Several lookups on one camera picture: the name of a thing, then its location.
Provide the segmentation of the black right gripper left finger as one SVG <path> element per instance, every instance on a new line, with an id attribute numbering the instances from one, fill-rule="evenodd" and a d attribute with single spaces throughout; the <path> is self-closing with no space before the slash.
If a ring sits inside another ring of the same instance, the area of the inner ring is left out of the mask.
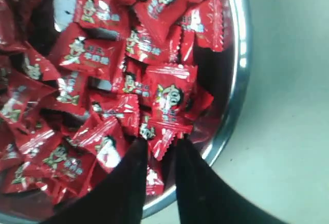
<path id="1" fill-rule="evenodd" d="M 148 144 L 136 139 L 101 183 L 46 223 L 141 223 L 147 162 Z"/>

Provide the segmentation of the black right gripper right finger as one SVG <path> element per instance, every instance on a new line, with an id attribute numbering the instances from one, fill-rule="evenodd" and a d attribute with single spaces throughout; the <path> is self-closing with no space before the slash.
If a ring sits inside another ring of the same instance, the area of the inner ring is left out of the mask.
<path id="1" fill-rule="evenodd" d="M 187 137 L 178 141 L 175 160 L 180 223 L 282 223 L 227 185 Z"/>

